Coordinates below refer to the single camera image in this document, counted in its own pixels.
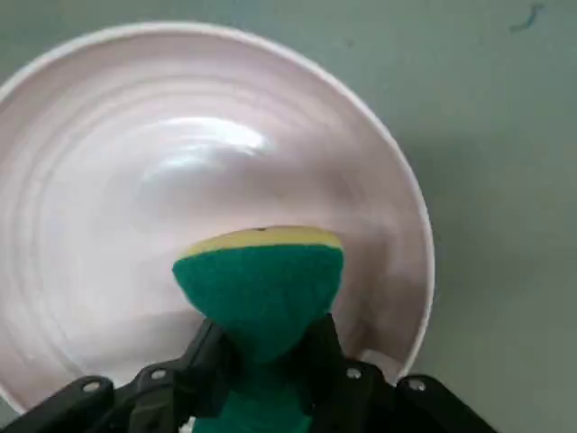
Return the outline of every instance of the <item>white bowl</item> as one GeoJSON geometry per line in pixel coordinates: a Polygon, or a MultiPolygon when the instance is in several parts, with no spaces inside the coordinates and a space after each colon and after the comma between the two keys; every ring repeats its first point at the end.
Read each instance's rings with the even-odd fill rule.
{"type": "Polygon", "coordinates": [[[201,317],[172,263],[254,226],[341,236],[346,353],[392,381],[412,364],[434,289],[417,181],[369,108],[294,51],[199,23],[97,32],[0,88],[0,139],[0,383],[17,409],[179,356],[201,317]]]}

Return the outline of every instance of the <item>table surface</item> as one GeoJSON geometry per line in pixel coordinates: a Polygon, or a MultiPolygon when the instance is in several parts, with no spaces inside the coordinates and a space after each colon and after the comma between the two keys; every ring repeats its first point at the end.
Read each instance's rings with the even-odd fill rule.
{"type": "MultiPolygon", "coordinates": [[[[430,211],[436,295],[416,369],[503,433],[577,429],[577,3],[2,0],[0,9],[0,79],[55,43],[152,19],[256,32],[333,72],[398,139],[430,211]]],[[[2,406],[0,425],[12,416],[2,406]]]]}

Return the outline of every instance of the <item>green sponge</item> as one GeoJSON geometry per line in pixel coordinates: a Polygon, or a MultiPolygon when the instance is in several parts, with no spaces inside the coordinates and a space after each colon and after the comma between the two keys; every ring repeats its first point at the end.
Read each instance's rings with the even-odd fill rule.
{"type": "Polygon", "coordinates": [[[304,432],[280,358],[331,307],[343,268],[338,238],[308,227],[244,230],[191,248],[172,269],[190,302],[243,355],[243,375],[218,419],[196,433],[304,432]]]}

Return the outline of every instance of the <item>yellow sponge layer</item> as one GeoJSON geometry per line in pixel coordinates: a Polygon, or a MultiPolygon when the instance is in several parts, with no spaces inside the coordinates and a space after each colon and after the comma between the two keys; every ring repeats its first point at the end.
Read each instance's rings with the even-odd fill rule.
{"type": "Polygon", "coordinates": [[[252,228],[206,239],[192,246],[180,258],[217,250],[266,245],[325,245],[343,249],[338,237],[320,228],[278,226],[252,228]]]}

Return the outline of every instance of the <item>metal screw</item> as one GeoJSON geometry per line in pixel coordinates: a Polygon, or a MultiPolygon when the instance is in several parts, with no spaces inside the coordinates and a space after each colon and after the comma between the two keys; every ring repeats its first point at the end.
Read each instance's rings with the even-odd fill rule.
{"type": "Polygon", "coordinates": [[[356,368],[347,368],[346,369],[346,377],[349,379],[361,379],[361,372],[356,368]]]}
{"type": "Polygon", "coordinates": [[[94,392],[96,391],[98,388],[100,388],[100,382],[89,382],[86,385],[84,385],[82,387],[82,391],[84,392],[94,392]]]}
{"type": "Polygon", "coordinates": [[[408,381],[408,387],[413,391],[424,391],[426,390],[426,386],[423,381],[419,379],[411,379],[408,381]]]}
{"type": "Polygon", "coordinates": [[[158,379],[162,379],[164,376],[166,376],[166,370],[162,370],[162,369],[154,370],[151,373],[151,378],[154,379],[155,381],[158,379]]]}

